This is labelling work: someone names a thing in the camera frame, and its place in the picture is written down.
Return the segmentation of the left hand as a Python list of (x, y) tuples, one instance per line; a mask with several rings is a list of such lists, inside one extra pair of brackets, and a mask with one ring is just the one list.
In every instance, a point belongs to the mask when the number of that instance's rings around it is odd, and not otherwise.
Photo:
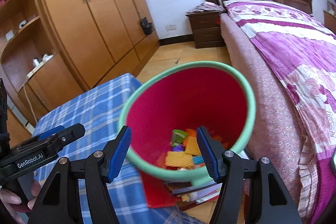
[[(34, 198), (27, 203), (27, 206), (30, 210), (34, 207), (35, 201), (37, 200), (37, 196), (40, 191), (41, 185), (38, 181), (35, 180), (31, 187), (31, 194), (34, 196)], [(1, 200), (16, 223), (24, 224), (23, 219), (21, 219), (18, 212), (14, 209), (14, 205), (21, 204), (20, 197), (7, 189), (1, 188)]]

